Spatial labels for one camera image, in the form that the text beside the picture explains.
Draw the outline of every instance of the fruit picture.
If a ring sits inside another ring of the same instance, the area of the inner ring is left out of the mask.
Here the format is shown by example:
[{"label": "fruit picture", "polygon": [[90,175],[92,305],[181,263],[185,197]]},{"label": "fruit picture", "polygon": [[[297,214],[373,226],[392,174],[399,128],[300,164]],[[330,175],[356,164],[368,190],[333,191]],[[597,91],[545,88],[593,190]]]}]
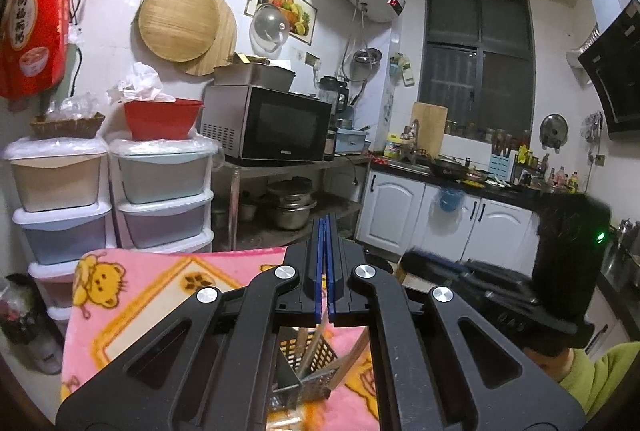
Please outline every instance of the fruit picture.
[{"label": "fruit picture", "polygon": [[292,36],[311,45],[318,10],[305,0],[249,0],[245,14],[253,16],[261,4],[272,4],[280,9],[289,21]]}]

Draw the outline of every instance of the microwave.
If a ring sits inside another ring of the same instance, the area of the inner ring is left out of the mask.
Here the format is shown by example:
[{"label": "microwave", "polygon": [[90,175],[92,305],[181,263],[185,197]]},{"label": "microwave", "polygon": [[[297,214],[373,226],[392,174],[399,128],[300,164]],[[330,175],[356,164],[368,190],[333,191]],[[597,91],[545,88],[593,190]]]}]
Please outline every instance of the microwave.
[{"label": "microwave", "polygon": [[331,104],[257,86],[208,85],[200,133],[242,166],[322,160]]},{"label": "microwave", "polygon": [[578,57],[607,118],[609,138],[640,134],[640,2],[631,0]]}]

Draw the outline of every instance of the round wooden cutting board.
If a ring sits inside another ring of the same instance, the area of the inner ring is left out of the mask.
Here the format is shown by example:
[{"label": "round wooden cutting board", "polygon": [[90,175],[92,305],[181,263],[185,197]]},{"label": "round wooden cutting board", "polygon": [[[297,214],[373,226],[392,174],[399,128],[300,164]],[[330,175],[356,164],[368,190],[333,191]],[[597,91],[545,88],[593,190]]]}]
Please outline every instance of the round wooden cutting board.
[{"label": "round wooden cutting board", "polygon": [[215,0],[143,0],[140,36],[149,50],[169,61],[191,61],[216,39],[220,17]]},{"label": "round wooden cutting board", "polygon": [[218,16],[220,18],[220,26],[218,27],[215,41],[209,50],[200,57],[192,61],[176,63],[180,70],[192,76],[205,76],[213,73],[213,69],[216,66],[227,64],[226,58],[236,50],[236,39],[238,37],[236,18],[224,0],[214,1],[218,7]]}]

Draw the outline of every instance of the silver screw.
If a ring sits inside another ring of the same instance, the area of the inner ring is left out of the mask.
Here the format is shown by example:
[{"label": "silver screw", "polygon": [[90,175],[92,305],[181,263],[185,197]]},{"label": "silver screw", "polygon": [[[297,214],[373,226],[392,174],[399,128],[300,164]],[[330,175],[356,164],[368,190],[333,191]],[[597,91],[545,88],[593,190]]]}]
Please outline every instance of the silver screw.
[{"label": "silver screw", "polygon": [[369,279],[370,277],[374,277],[376,275],[376,269],[371,267],[370,265],[358,265],[356,267],[356,275],[359,277],[363,277],[364,279]]},{"label": "silver screw", "polygon": [[276,269],[276,277],[280,279],[289,279],[296,275],[296,269],[293,267],[289,267],[289,265],[280,265]]},{"label": "silver screw", "polygon": [[198,290],[196,297],[201,303],[213,303],[218,299],[218,291],[215,288],[203,288]]},{"label": "silver screw", "polygon": [[439,286],[433,289],[433,299],[441,303],[447,303],[453,299],[453,292],[445,286]]}]

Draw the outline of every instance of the red bag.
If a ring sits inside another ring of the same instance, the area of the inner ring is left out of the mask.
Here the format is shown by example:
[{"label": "red bag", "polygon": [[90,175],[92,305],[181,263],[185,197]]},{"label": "red bag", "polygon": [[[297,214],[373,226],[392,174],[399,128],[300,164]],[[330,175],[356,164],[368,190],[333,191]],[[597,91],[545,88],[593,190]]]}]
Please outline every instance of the red bag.
[{"label": "red bag", "polygon": [[0,95],[38,94],[65,74],[69,0],[13,0],[4,26]]}]

